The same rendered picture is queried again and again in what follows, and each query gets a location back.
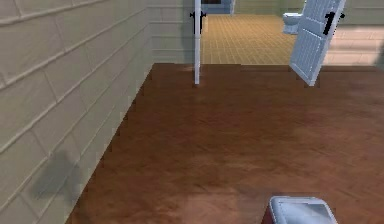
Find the white panelled room door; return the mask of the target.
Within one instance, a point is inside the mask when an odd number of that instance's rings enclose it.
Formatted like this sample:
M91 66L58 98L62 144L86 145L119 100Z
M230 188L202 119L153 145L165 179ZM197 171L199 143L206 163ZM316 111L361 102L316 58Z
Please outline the white panelled room door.
M316 83L345 3L346 0L306 0L289 66L308 86ZM324 35L325 15L331 11L336 15L329 34Z

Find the white toilet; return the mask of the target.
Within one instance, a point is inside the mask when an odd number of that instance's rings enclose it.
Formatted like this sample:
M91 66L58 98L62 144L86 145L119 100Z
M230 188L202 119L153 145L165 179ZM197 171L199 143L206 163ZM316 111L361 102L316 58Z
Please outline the white toilet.
M296 35L298 33L298 24L302 15L300 13L284 13L283 14L283 32L285 34Z

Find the pale blue cupboard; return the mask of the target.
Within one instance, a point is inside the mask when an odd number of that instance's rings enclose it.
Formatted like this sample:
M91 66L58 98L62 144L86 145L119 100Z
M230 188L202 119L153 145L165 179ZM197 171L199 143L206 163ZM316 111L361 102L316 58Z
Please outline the pale blue cupboard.
M231 14L236 0L201 0L201 8L207 14Z

